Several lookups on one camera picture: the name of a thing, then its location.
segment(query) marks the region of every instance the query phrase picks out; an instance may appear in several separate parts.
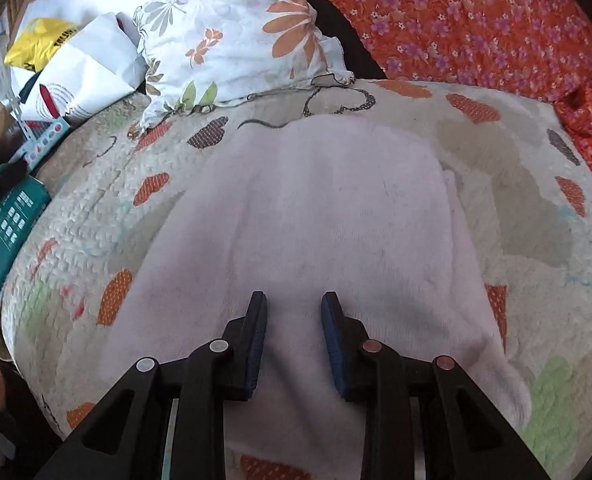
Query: mattress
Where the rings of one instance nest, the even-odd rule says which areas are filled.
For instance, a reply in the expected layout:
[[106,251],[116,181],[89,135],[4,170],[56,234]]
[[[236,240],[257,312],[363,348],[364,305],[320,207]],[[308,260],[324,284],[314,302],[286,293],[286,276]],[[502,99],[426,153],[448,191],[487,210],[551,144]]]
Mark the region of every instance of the mattress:
[[592,173],[550,105],[452,84],[358,81],[174,116],[134,139],[146,104],[133,94],[99,113],[39,171],[54,198],[0,295],[0,356],[61,436],[111,386],[98,373],[111,324],[205,161],[245,121],[355,114],[425,137],[455,173],[507,358],[532,394],[520,434],[554,479],[582,468],[592,454]]

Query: white floral pillow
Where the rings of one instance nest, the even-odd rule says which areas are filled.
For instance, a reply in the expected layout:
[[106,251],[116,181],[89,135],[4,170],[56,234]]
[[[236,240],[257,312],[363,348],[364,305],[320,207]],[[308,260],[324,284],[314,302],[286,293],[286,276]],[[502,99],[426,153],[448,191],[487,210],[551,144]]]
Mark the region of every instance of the white floral pillow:
[[349,84],[340,42],[323,36],[315,21],[306,0],[151,0],[138,7],[151,97],[140,127],[176,110],[307,88],[319,75]]

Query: white bag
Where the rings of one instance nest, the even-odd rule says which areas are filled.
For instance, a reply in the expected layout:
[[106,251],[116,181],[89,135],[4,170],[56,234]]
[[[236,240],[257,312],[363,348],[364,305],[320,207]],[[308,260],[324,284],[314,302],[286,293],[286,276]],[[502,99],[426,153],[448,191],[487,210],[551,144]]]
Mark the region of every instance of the white bag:
[[64,117],[77,126],[144,80],[146,63],[120,29],[112,12],[98,16],[68,40],[35,82],[20,106],[22,119],[53,121]]

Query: bedspread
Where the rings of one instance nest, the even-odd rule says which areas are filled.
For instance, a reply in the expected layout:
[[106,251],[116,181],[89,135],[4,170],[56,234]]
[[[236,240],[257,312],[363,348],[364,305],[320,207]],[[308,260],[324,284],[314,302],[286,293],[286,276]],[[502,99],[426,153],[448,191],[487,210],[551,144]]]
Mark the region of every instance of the bedspread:
[[531,389],[521,436],[555,479],[584,465],[592,173],[550,105],[458,85],[360,81],[172,117],[131,139],[145,105],[134,94],[107,108],[40,170],[54,199],[0,295],[0,355],[15,361],[62,436],[111,386],[98,374],[111,324],[156,232],[211,154],[245,121],[276,127],[358,114],[425,137],[455,173],[506,355]]

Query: folded cloth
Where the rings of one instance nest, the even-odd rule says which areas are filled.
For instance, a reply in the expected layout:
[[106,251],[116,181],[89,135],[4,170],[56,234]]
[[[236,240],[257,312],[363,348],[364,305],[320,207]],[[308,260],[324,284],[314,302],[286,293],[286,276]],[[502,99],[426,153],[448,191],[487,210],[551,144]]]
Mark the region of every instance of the folded cloth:
[[100,373],[182,358],[269,300],[258,389],[225,407],[226,444],[319,478],[361,475],[364,412],[333,387],[320,301],[402,355],[454,356],[514,425],[530,396],[507,363],[454,175],[413,134],[349,116],[246,124],[161,228]]

